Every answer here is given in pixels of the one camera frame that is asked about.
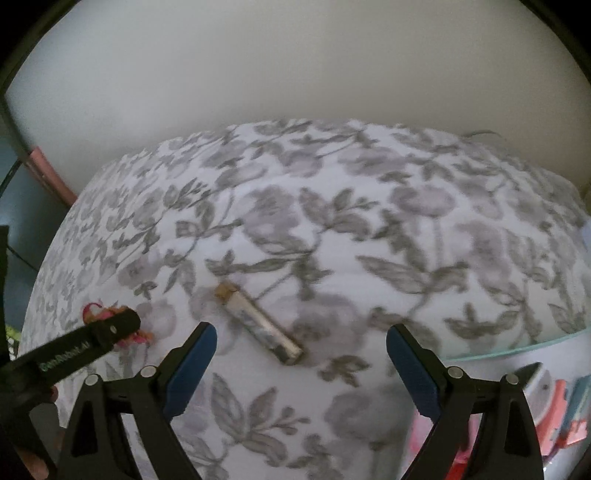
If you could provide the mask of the person's hand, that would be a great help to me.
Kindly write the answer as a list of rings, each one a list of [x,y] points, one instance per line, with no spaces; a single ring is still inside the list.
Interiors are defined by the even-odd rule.
[[[55,405],[58,396],[57,387],[52,386],[44,401],[28,413],[32,439],[27,441],[26,448],[20,450],[19,455],[33,479],[50,479],[59,459],[62,429]]]

